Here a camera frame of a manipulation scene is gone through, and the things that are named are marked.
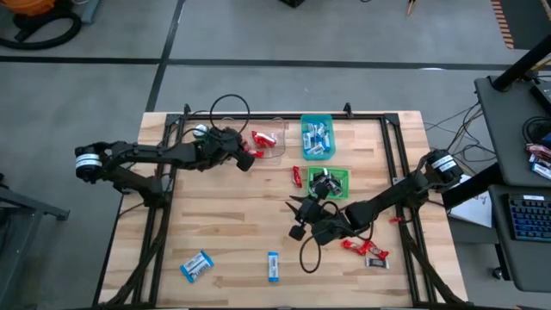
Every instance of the concrete floor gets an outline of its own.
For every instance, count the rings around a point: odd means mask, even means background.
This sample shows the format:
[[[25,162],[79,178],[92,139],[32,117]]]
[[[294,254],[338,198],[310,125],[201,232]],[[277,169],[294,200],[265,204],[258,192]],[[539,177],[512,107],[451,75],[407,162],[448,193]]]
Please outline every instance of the concrete floor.
[[[0,47],[0,56],[160,59],[178,0],[108,0],[96,23],[64,46],[41,52]],[[256,111],[415,109],[438,122],[476,102],[473,80],[525,51],[505,47],[490,0],[308,0],[290,9],[276,0],[188,0],[172,59],[338,60],[470,64],[478,70],[169,65],[155,111],[209,108],[232,92]],[[0,35],[13,34],[1,18]],[[37,37],[58,32],[56,22]],[[12,189],[69,208],[67,222],[46,219],[34,242],[19,303],[40,309],[87,307],[96,291],[120,196],[109,184],[74,176],[73,149],[98,140],[137,138],[156,65],[0,63],[0,171]],[[240,109],[228,102],[226,110]],[[442,124],[455,131],[461,118]],[[484,120],[471,133],[491,146]],[[453,134],[428,132],[434,147]],[[473,153],[487,158],[488,154]],[[472,164],[477,171],[492,162]],[[478,305],[545,307],[551,294],[497,282],[491,245],[457,244],[469,300]]]

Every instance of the wooden tabletop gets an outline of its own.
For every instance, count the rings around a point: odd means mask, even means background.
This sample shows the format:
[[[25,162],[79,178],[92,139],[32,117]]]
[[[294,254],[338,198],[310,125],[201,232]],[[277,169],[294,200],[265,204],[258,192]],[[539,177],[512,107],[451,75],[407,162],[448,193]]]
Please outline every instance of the wooden tabletop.
[[[397,112],[402,126],[410,169],[429,151],[419,112]],[[140,144],[156,145],[163,133],[165,113],[144,115]],[[186,128],[197,122],[190,121]],[[229,121],[238,128],[240,121]],[[281,121],[251,121],[250,130],[277,128]],[[308,275],[300,269],[301,242],[288,236],[294,215],[284,202],[289,195],[306,195],[291,181],[292,167],[301,168],[306,180],[309,165],[338,167],[350,171],[350,199],[336,201],[339,207],[367,200],[390,186],[387,161],[378,121],[334,121],[337,152],[332,159],[308,162],[302,157],[300,122],[285,121],[286,148],[282,156],[258,160],[248,172],[230,161],[212,170],[180,170],[170,215],[169,236],[164,252],[158,307],[404,307],[411,305],[399,230],[389,222],[394,207],[381,213],[375,222],[373,241],[390,251],[390,270],[367,268],[364,257],[345,251],[337,241],[322,247],[318,271]],[[393,154],[399,167],[394,134]],[[190,134],[186,140],[193,139]],[[136,164],[134,171],[150,176],[155,165]],[[440,200],[439,195],[431,199]],[[140,202],[127,196],[121,211]],[[126,281],[139,260],[145,227],[146,208],[124,214],[115,231],[113,247],[102,286],[100,301],[111,298]],[[460,298],[466,300],[461,271],[455,254],[446,213],[442,207],[426,204],[421,208],[429,258],[442,279]],[[179,266],[204,250],[214,267],[189,283]],[[279,253],[280,281],[268,282],[268,251]],[[312,268],[317,249],[306,247],[305,262]],[[426,300],[421,269],[416,262],[419,290]],[[144,299],[149,292],[146,275]]]

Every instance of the green plastic bin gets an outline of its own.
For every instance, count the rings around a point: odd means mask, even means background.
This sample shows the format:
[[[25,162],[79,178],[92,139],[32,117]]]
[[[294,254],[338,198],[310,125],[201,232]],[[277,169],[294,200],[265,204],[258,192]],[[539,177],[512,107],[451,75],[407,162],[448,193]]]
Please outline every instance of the green plastic bin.
[[[327,169],[327,171],[331,175],[333,175],[337,180],[340,181],[342,190],[343,190],[341,195],[334,195],[333,192],[329,192],[329,195],[327,195],[327,199],[335,199],[335,200],[348,199],[350,197],[350,187],[349,187],[350,173],[346,169],[327,168],[327,167],[308,167],[308,172],[307,172],[308,176],[307,176],[307,183],[306,183],[308,194],[317,196],[310,189],[310,182],[313,180],[313,176],[323,172],[324,168]]]

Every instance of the keyboard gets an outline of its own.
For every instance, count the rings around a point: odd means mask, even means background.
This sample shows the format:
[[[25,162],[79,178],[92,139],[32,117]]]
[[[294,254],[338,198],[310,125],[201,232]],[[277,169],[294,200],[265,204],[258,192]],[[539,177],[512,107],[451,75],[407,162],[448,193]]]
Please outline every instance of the keyboard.
[[[551,242],[551,197],[508,195],[508,201],[513,239]]]

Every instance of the black floor stripe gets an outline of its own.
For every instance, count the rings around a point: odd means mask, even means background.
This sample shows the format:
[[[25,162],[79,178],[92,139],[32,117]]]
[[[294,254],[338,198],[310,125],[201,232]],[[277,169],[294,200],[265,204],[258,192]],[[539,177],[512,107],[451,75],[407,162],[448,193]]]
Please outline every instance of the black floor stripe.
[[[176,32],[178,31],[178,25],[180,24],[180,16],[182,16],[183,3],[185,3],[185,0],[178,0],[176,9],[174,10],[174,16],[172,16],[172,23],[170,24],[170,30],[166,37],[166,42],[164,43],[163,54],[161,55],[161,62],[158,65],[157,73],[155,73],[152,91],[149,93],[147,105],[145,106],[146,112],[153,112],[155,110],[155,106],[157,105],[158,92],[161,90],[161,84],[163,83],[167,60],[170,57],[172,46],[174,46],[174,39],[176,38]]]
[[[168,59],[167,65],[194,66],[249,66],[294,68],[350,68],[350,69],[426,69],[471,71],[504,71],[506,64],[449,64],[449,63],[401,63],[372,61],[324,61],[324,60],[250,60],[250,59]]]
[[[157,65],[161,62],[161,59],[0,56],[0,62],[39,64]]]

